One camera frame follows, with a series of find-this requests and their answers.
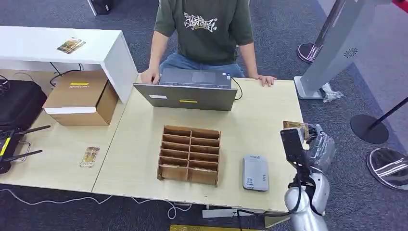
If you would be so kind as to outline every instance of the graphic print on shirt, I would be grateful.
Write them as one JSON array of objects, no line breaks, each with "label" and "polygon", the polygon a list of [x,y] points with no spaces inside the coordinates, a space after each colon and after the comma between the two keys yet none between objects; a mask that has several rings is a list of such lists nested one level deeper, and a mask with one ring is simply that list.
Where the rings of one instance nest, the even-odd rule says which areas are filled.
[{"label": "graphic print on shirt", "polygon": [[187,28],[191,28],[192,30],[205,29],[210,31],[211,33],[217,30],[216,27],[216,21],[218,20],[217,18],[206,21],[201,16],[189,15],[188,13],[184,13],[184,17],[186,18],[186,21],[184,22],[184,26],[186,27],[186,29]]}]

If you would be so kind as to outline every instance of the gray power bank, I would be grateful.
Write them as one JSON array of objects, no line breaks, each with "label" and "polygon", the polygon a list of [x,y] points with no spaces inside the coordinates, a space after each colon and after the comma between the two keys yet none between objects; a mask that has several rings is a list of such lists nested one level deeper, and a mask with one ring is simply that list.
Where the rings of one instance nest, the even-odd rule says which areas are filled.
[{"label": "gray power bank", "polygon": [[268,162],[265,157],[246,155],[243,158],[242,186],[249,190],[268,191]]}]

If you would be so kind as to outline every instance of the silver stanchion base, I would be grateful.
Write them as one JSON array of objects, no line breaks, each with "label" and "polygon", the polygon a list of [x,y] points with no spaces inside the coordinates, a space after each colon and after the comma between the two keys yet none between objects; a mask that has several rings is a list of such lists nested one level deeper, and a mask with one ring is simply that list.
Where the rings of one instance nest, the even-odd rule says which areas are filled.
[{"label": "silver stanchion base", "polygon": [[315,57],[308,58],[308,56],[313,48],[313,45],[313,42],[307,42],[300,45],[297,48],[297,56],[304,62],[311,64],[315,60]]},{"label": "silver stanchion base", "polygon": [[370,173],[381,184],[408,190],[408,157],[389,148],[377,148],[367,156]]},{"label": "silver stanchion base", "polygon": [[297,91],[297,96],[299,97],[299,99],[302,100],[322,100],[323,99],[323,95],[320,92],[320,90],[314,92],[313,94],[308,94],[305,92],[305,90],[303,89],[303,85],[302,82],[300,81],[301,76],[295,76],[293,78],[294,84],[296,86],[296,91]]}]

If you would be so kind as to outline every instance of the white label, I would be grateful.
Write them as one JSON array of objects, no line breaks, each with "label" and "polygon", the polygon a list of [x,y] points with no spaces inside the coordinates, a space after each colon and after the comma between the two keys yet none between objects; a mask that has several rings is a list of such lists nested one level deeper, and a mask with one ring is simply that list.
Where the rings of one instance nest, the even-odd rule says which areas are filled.
[{"label": "white label", "polygon": [[164,99],[166,100],[167,97],[165,95],[149,95],[152,99]]},{"label": "white label", "polygon": [[246,184],[248,185],[254,185],[254,179],[251,177],[247,177],[246,178]]}]

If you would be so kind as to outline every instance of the jeans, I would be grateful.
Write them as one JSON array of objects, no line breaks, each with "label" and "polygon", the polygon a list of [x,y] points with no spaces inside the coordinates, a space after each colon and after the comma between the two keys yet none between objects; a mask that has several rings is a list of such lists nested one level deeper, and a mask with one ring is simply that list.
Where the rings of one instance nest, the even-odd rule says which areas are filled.
[{"label": "jeans", "polygon": [[188,70],[220,70],[226,73],[230,73],[231,77],[245,77],[238,64],[228,64],[221,66],[200,64],[178,53],[169,55],[167,59],[160,64],[160,73],[163,72],[164,68],[178,68]]}]

